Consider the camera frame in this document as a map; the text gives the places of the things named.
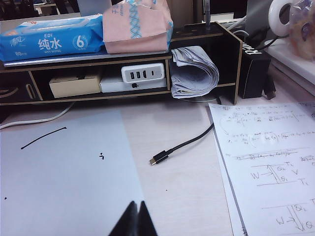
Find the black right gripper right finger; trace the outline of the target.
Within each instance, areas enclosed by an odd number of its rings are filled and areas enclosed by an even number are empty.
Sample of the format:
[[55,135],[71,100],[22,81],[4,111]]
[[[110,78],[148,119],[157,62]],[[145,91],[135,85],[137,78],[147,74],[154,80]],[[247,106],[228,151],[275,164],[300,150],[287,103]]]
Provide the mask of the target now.
[[144,201],[141,202],[140,211],[138,213],[138,235],[158,236]]

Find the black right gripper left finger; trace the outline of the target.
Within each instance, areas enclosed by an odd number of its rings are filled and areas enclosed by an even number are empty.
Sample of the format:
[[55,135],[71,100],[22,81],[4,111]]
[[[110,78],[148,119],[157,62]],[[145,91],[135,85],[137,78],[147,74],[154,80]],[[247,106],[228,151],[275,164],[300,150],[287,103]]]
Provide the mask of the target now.
[[135,201],[131,201],[110,232],[110,236],[137,236],[138,211]]

